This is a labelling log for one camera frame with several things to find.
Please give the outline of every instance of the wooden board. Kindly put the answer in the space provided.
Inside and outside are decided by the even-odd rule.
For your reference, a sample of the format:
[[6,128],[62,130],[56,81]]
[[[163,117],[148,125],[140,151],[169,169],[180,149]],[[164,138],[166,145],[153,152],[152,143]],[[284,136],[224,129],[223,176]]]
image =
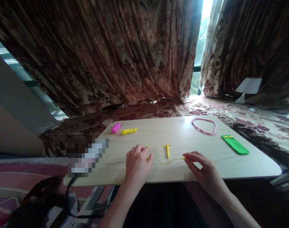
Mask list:
[[[216,135],[206,135],[196,130],[191,124],[195,116],[154,118],[141,120],[118,121],[110,124],[99,138],[109,138],[109,150],[99,160],[98,167],[87,178],[78,178],[74,186],[121,184],[125,178],[126,154],[133,146],[143,144],[151,146],[154,153],[154,165],[147,182],[194,181],[194,175],[188,169],[183,153],[197,150],[214,161],[223,178],[270,177],[281,174],[276,162],[213,116],[196,116],[214,120],[218,130]],[[111,129],[116,123],[121,128],[116,134]],[[201,129],[213,132],[214,124],[196,120]],[[121,130],[138,128],[138,131],[121,135]],[[238,155],[221,138],[232,135],[250,153]],[[170,158],[166,156],[164,145],[170,147]],[[67,185],[70,178],[64,179]]]

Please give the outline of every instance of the forearm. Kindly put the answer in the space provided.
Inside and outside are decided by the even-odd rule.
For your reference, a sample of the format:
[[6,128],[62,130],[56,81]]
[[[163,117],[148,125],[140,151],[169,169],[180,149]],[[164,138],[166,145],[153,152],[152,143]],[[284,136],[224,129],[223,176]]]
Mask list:
[[137,193],[122,184],[110,208],[103,216],[99,228],[121,228]]
[[243,207],[237,197],[232,193],[226,197],[226,200],[219,202],[219,204],[222,206],[235,228],[260,227],[249,212]]

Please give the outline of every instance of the green clay rectangle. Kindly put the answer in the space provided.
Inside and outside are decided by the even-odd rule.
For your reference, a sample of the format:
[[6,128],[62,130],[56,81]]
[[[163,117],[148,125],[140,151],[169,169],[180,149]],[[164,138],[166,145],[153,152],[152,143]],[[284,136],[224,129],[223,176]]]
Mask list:
[[223,140],[238,154],[247,155],[249,151],[241,145],[235,138],[229,138],[230,135],[222,135]]

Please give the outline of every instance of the bedspread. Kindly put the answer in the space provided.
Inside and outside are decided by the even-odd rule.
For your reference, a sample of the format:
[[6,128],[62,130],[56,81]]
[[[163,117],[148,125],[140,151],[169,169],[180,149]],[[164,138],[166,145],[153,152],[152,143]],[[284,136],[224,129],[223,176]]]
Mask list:
[[[67,173],[67,157],[41,157],[0,159],[0,219],[6,219],[19,207],[21,200],[41,180],[51,176],[64,178]],[[112,186],[105,186],[99,203],[105,203]],[[84,204],[93,187],[74,187],[79,208]],[[58,194],[66,187],[61,183]]]
[[137,104],[116,110],[105,110],[67,119],[40,136],[44,142],[45,156],[67,154],[69,138],[97,138],[105,129],[107,119],[134,120],[177,116],[213,115],[237,131],[282,168],[283,174],[271,183],[285,193],[289,200],[289,115],[282,115],[254,107],[255,113],[247,113],[242,106],[235,106],[231,99],[215,99],[205,96],[190,97],[191,102],[161,99],[156,103]]
[[45,156],[67,155],[69,138],[98,138],[106,128],[102,123],[107,119],[119,120],[150,119],[179,116],[213,115],[225,124],[233,126],[234,121],[205,103],[200,96],[181,104],[179,101],[161,99],[156,103],[136,104],[116,110],[100,111],[75,119],[66,119],[60,125],[40,135],[44,142]]

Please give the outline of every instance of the floral curtain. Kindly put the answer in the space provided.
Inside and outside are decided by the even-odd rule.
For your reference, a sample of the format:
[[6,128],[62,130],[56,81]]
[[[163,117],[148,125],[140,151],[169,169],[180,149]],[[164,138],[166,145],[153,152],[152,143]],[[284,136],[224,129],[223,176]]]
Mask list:
[[189,95],[203,0],[0,0],[0,41],[68,116]]
[[201,75],[209,97],[238,97],[246,77],[262,77],[246,101],[289,109],[289,0],[214,0]]

